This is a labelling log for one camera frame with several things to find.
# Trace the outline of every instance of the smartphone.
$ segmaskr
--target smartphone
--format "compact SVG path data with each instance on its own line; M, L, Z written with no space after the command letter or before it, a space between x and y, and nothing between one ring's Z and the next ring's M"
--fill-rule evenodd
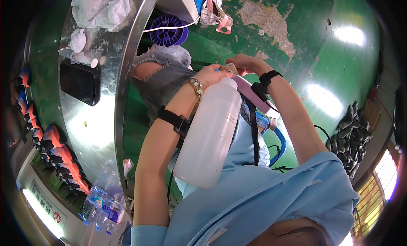
M88 104L96 105L100 100L100 71L83 64L70 64L64 60L59 65L62 91Z

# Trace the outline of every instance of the woman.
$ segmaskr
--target woman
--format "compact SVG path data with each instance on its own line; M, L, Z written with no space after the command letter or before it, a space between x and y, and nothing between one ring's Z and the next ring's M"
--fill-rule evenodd
M220 65L189 70L189 53L181 47L153 47L134 60L133 85L149 111L151 128L135 171L132 245L339 245L353 224L359 196L340 160L325 148L293 88L274 76L267 90L292 141L299 166L284 174L270 170L269 154L259 136L260 161L247 110L242 105L221 177L212 189L176 178L183 194L171 221L166 198L166 169L174 167L180 135L157 119L162 105L189 118L198 101L186 80L194 76L205 90L227 72ZM241 76L261 76L273 69L264 61L238 54L228 58Z

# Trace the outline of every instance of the metal table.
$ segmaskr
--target metal table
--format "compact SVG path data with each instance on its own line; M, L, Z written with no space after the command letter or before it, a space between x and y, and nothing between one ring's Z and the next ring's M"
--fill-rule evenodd
M86 177L94 184L101 173L113 172L114 182L111 183L120 183L123 192L126 192L123 122L130 67L155 3L156 0L130 0L131 11L124 22L127 26L118 32L86 29L84 53L99 53L106 57L106 62L99 65L100 101L95 106L63 92L59 83L66 134ZM71 9L65 18L60 49L68 47L70 35L77 28Z

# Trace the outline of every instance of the green floor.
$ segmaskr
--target green floor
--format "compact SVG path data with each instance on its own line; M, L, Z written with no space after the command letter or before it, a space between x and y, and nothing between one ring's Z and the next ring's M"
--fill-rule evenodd
M330 135L349 104L355 100L364 104L375 81L379 52L377 20L364 0L223 0L222 8L234 20L230 35L216 32L215 25L189 27L182 46L189 50L195 70L201 63L222 64L239 53L257 55L291 83L313 123ZM258 80L254 75L246 79ZM145 113L138 92L130 86L123 145L125 156L134 162L148 131ZM287 151L274 166L296 167L281 119L278 127L287 140ZM319 134L325 142L326 136ZM265 140L268 145L280 145L271 131ZM275 148L270 154L276 154ZM172 189L180 199L175 184Z

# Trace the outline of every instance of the tissue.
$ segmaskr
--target tissue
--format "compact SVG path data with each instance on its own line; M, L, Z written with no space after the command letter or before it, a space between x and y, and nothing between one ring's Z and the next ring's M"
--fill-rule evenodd
M92 15L91 13L97 11L95 9L98 6L95 6L93 3L84 3L82 0L72 0L72 4L72 15L77 25L82 28L100 26L112 31L127 18L130 12L130 0L114 0L110 1L105 8L100 10L93 19L87 21Z
M74 50L75 54L82 52L86 44L86 35L84 34L84 29L76 29L71 34L71 41L69 42L69 47Z

